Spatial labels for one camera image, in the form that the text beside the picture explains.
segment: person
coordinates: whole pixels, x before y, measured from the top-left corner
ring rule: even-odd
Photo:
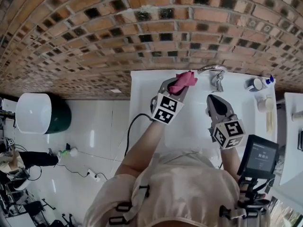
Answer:
[[[29,169],[32,166],[55,166],[60,163],[62,152],[59,151],[56,156],[45,152],[33,151],[12,151],[0,153],[0,171],[7,174],[9,179],[13,179],[23,169]]]
[[[219,217],[220,206],[235,209],[240,195],[236,148],[221,150],[224,170],[192,150],[159,155],[155,150],[164,128],[157,121],[150,124],[115,176],[103,184],[84,227],[236,226]]]

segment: white tile floor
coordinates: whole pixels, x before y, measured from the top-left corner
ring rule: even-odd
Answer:
[[[17,128],[13,129],[12,121],[7,121],[5,137],[14,138],[16,144],[28,151],[47,152],[51,148],[56,153],[69,143],[79,150],[79,154],[64,158],[61,165],[82,175],[86,175],[90,168],[110,178],[120,165],[126,147],[129,101],[68,101],[68,104],[72,122],[67,131],[50,135],[22,134]],[[30,174],[35,179],[40,175],[40,169],[32,167]],[[99,177],[101,181],[97,183],[89,176],[82,178],[70,173],[63,166],[48,166],[42,167],[41,178],[27,189],[36,199],[45,198],[57,208],[55,211],[46,208],[48,222],[52,223],[54,219],[63,221],[61,214],[68,216],[71,213],[81,224],[105,181],[101,174]]]

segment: chrome faucet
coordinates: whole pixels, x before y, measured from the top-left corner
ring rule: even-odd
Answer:
[[[217,88],[217,92],[223,92],[221,81],[223,80],[224,73],[227,72],[227,68],[223,65],[213,64],[201,67],[198,70],[198,74],[201,74],[208,70],[220,70],[212,79],[211,84]]]

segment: pink cloth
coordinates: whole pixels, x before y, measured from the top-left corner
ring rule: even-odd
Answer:
[[[178,80],[176,81],[175,85],[169,88],[169,92],[172,94],[178,93],[186,86],[194,86],[198,81],[198,79],[195,78],[194,73],[191,71],[184,72],[182,74],[176,74],[176,77]]]

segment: white sink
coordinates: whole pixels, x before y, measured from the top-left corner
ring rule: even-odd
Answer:
[[[163,81],[175,77],[176,74],[186,70],[153,70],[132,71],[132,91],[130,102],[130,121],[139,113],[150,113],[150,100],[157,95]],[[240,146],[238,153],[242,156],[247,136],[256,134],[268,140],[276,142],[276,107],[273,110],[274,127],[271,132],[266,130],[266,114],[260,113],[257,108],[257,99],[271,95],[276,104],[274,87],[252,93],[245,89],[246,81],[254,76],[227,72],[222,80],[224,92],[213,92],[210,79],[217,73],[215,71],[197,74],[197,84],[189,87],[184,100],[184,107],[180,113],[165,129],[164,139],[158,146],[158,151],[170,149],[195,149],[202,151],[215,166],[221,163],[218,143],[212,143],[208,128],[211,126],[211,118],[206,114],[206,98],[209,94],[215,94],[228,101],[242,119],[246,137]],[[133,145],[144,133],[150,121],[146,118],[138,119],[133,124],[130,135],[130,146]]]

